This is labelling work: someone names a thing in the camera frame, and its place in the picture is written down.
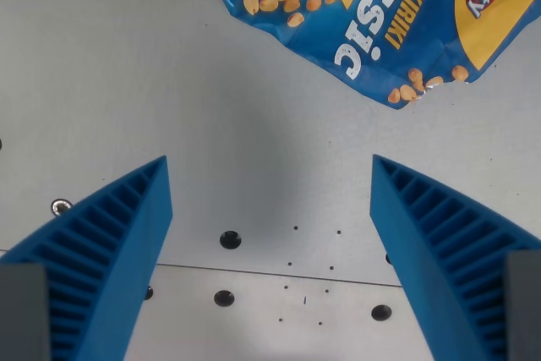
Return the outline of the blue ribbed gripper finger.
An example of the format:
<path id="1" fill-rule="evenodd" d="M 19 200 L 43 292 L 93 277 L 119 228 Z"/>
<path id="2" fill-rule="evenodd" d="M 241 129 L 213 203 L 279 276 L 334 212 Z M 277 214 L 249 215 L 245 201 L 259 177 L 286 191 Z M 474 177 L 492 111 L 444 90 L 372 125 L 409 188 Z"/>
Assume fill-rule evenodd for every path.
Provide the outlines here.
<path id="1" fill-rule="evenodd" d="M 160 156 L 81 200 L 3 254 L 45 269 L 53 360 L 122 360 L 172 222 Z"/>
<path id="2" fill-rule="evenodd" d="M 369 214 L 434 359 L 539 359 L 537 237 L 378 155 Z"/>

